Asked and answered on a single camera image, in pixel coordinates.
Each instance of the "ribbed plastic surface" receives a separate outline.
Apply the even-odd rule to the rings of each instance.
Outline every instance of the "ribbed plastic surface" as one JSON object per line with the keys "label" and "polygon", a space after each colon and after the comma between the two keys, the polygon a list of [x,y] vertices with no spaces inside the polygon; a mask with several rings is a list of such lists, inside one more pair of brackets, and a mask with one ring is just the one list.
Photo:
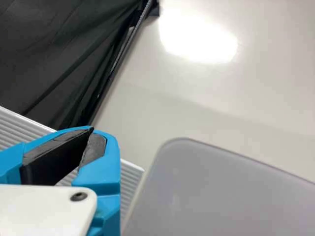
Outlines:
{"label": "ribbed plastic surface", "polygon": [[[20,142],[30,142],[51,132],[55,130],[0,106],[0,151]],[[141,167],[121,159],[122,225],[143,172]],[[56,185],[70,186],[77,173],[76,168]]]}

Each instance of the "dark green fabric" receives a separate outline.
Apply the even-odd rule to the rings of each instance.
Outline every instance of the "dark green fabric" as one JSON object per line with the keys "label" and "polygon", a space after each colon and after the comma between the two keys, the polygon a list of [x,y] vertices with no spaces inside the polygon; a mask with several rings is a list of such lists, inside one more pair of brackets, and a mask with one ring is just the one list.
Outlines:
{"label": "dark green fabric", "polygon": [[0,1],[0,105],[55,129],[86,124],[140,3]]}

